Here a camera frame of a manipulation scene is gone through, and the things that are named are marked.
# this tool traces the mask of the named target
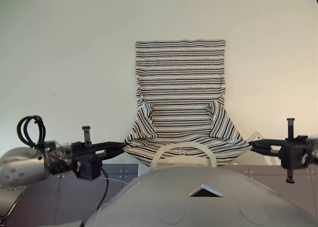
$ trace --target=black cable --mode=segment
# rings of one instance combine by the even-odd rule
[[[106,189],[105,189],[104,195],[103,195],[103,197],[101,198],[101,201],[99,202],[99,204],[98,204],[96,210],[98,210],[99,207],[100,207],[100,205],[103,203],[103,201],[104,201],[104,199],[105,199],[105,197],[106,197],[106,194],[107,194],[107,191],[108,191],[108,185],[109,185],[109,180],[108,180],[109,177],[108,177],[108,175],[107,175],[107,172],[104,170],[104,168],[101,168],[100,170],[104,173],[104,176],[105,176],[107,179],[106,179]]]
[[[29,122],[34,119],[34,123],[38,125],[38,128],[39,128],[39,139],[38,139],[38,142],[37,143],[34,143],[32,141],[32,139],[30,138],[29,136],[29,133],[28,133],[28,124]],[[18,134],[18,137],[19,139],[26,145],[30,146],[30,148],[37,148],[37,145],[39,143],[42,143],[44,142],[45,140],[45,135],[46,135],[46,130],[45,130],[45,126],[43,124],[43,120],[40,116],[38,115],[34,115],[34,116],[27,116],[27,117],[24,117],[23,119],[20,120],[20,122],[18,123],[18,125],[16,126],[16,132]]]

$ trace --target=gray cabinet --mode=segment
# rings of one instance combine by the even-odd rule
[[[108,174],[108,176],[114,180],[122,180],[122,174]],[[114,180],[109,180],[104,204],[122,189],[122,183]],[[74,174],[63,175],[60,183],[55,224],[88,220],[96,211],[105,189],[106,179],[97,178],[88,181],[77,179]]]
[[[129,183],[136,177],[138,177],[138,174],[124,174],[123,181]]]
[[[53,225],[58,202],[60,178],[48,179],[28,187],[12,213],[4,220],[5,227],[36,227]]]

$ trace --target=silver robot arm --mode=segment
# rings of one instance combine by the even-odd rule
[[[46,179],[49,169],[43,152],[31,148],[15,148],[0,158],[0,188],[23,188]]]

